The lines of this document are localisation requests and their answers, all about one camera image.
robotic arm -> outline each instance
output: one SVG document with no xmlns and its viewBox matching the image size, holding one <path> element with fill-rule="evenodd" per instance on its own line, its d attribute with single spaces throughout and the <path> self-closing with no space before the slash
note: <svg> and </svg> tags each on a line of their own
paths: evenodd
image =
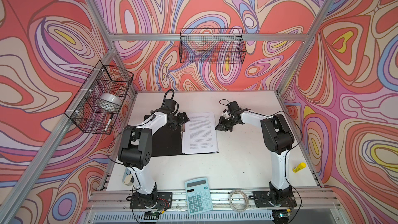
<svg viewBox="0 0 398 224">
<path fill-rule="evenodd" d="M 166 96 L 172 92 L 171 99 Z M 127 126 L 123 131 L 121 144 L 117 158 L 132 173 L 132 183 L 137 189 L 137 201 L 146 207 L 152 207 L 158 201 L 156 182 L 148 169 L 144 169 L 149 163 L 152 154 L 152 135 L 162 126 L 167 125 L 171 130 L 189 121 L 185 112 L 178 112 L 178 103 L 173 100 L 174 91 L 169 89 L 164 97 L 162 106 L 151 111 L 151 117 L 137 126 Z"/>
<path fill-rule="evenodd" d="M 294 137 L 283 115 L 264 116 L 242 109 L 236 101 L 226 105 L 220 117 L 216 130 L 231 131 L 236 124 L 252 124 L 261 129 L 264 144 L 271 152 L 272 179 L 269 183 L 269 202 L 275 207 L 281 206 L 292 195 L 292 186 L 288 182 L 288 173 L 285 172 L 285 160 L 288 151 L 292 149 Z"/>
</svg>

calculator screen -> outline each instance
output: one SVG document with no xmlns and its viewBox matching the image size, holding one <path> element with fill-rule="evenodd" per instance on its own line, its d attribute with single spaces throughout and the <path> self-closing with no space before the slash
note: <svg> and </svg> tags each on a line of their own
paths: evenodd
<svg viewBox="0 0 398 224">
<path fill-rule="evenodd" d="M 193 182 L 193 183 L 187 183 L 187 187 L 193 187 L 193 186 L 197 186 L 197 185 L 201 185 L 201 184 L 205 184 L 206 180 L 202 180 L 202 181 L 197 181 L 197 182 Z"/>
</svg>

light blue calculator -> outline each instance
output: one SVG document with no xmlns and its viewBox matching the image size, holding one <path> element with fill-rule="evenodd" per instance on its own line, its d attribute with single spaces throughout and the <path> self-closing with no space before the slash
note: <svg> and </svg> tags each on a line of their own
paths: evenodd
<svg viewBox="0 0 398 224">
<path fill-rule="evenodd" d="M 213 209 L 209 184 L 206 177 L 185 182 L 187 193 L 188 213 L 201 214 Z"/>
</svg>

colorful psychedelic wall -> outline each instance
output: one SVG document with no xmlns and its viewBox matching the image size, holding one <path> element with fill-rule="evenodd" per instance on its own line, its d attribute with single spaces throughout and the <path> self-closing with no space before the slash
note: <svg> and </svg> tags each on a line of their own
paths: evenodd
<svg viewBox="0 0 398 224">
<path fill-rule="evenodd" d="M 0 203 L 106 52 L 84 0 L 0 0 Z M 76 223 L 113 136 L 72 126 L 13 223 Z"/>
<path fill-rule="evenodd" d="M 112 33 L 242 27 L 252 34 L 301 34 L 308 32 L 324 0 L 96 1 Z M 243 65 L 181 64 L 179 42 L 120 41 L 115 45 L 126 67 L 135 73 L 138 91 L 274 90 L 300 43 L 247 41 Z"/>
<path fill-rule="evenodd" d="M 283 93 L 352 223 L 398 223 L 398 0 L 336 0 Z"/>
</svg>

yellow glue stick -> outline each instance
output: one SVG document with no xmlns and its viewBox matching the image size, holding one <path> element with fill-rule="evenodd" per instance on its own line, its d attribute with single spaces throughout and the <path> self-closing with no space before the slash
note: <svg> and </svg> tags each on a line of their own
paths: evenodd
<svg viewBox="0 0 398 224">
<path fill-rule="evenodd" d="M 300 163 L 297 167 L 293 168 L 293 171 L 296 173 L 305 167 L 307 167 L 307 165 L 305 163 Z"/>
</svg>

